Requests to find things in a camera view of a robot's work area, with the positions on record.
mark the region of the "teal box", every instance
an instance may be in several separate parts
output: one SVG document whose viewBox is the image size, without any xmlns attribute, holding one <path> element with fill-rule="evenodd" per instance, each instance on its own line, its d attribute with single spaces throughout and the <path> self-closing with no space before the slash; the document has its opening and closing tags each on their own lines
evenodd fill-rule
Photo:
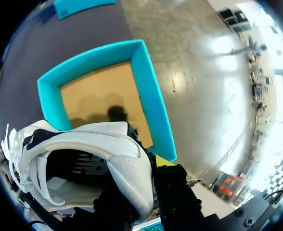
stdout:
<svg viewBox="0 0 283 231">
<path fill-rule="evenodd" d="M 54 7 L 59 19 L 79 11 L 101 5 L 115 3 L 116 0 L 56 0 Z"/>
<path fill-rule="evenodd" d="M 154 146 L 149 148 L 168 161 L 177 158 L 174 139 L 154 68 L 143 40 L 129 40 L 101 46 L 78 54 L 44 74 L 38 80 L 45 119 L 56 129 L 73 129 L 64 108 L 60 87 L 89 72 L 130 61 L 141 105 Z"/>
</svg>

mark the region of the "shoelace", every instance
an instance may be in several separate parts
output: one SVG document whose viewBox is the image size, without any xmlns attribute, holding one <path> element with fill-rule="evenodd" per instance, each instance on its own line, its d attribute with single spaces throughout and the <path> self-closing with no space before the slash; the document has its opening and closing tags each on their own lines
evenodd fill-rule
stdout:
<svg viewBox="0 0 283 231">
<path fill-rule="evenodd" d="M 22 133 L 18 134 L 15 129 L 13 129 L 10 132 L 10 135 L 8 137 L 8 130 L 9 130 L 9 124 L 7 125 L 5 139 L 1 141 L 1 147 L 2 147 L 2 150 L 3 150 L 3 153 L 6 159 L 9 161 L 9 171 L 10 171 L 11 177 L 13 178 L 17 186 L 24 193 L 26 193 L 27 190 L 25 188 L 25 185 L 28 185 L 28 184 L 33 185 L 33 182 L 29 181 L 28 174 L 26 172 L 21 173 L 18 167 L 19 159 L 22 156 L 24 137 Z M 20 181 L 15 176 L 13 168 L 15 168 L 15 171 L 19 175 Z"/>
</svg>

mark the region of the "white sneaker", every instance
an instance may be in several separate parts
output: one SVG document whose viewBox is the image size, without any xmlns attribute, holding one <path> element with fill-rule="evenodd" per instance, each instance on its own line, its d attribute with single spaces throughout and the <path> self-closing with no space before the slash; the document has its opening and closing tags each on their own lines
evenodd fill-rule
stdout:
<svg viewBox="0 0 283 231">
<path fill-rule="evenodd" d="M 2 141 L 12 178 L 48 211 L 93 207 L 112 176 L 147 219 L 153 209 L 152 170 L 145 151 L 128 136 L 127 122 L 88 124 L 59 131 L 45 120 Z"/>
</svg>

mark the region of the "concrete floor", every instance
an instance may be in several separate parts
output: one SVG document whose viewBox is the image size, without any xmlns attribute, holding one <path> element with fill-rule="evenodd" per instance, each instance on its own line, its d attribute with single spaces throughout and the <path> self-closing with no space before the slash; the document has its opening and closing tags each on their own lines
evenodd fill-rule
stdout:
<svg viewBox="0 0 283 231">
<path fill-rule="evenodd" d="M 222 167 L 238 174 L 251 145 L 248 62 L 243 43 L 206 0 L 123 0 L 137 39 L 148 47 L 178 159 L 211 182 Z"/>
</svg>

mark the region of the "cardboard box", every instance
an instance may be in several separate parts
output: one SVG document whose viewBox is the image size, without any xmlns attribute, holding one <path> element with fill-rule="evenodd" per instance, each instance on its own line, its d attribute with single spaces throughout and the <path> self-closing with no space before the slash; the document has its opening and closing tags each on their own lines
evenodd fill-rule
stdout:
<svg viewBox="0 0 283 231">
<path fill-rule="evenodd" d="M 74 128 L 85 124 L 127 121 L 145 148 L 153 146 L 130 62 L 101 68 L 60 87 Z"/>
</svg>

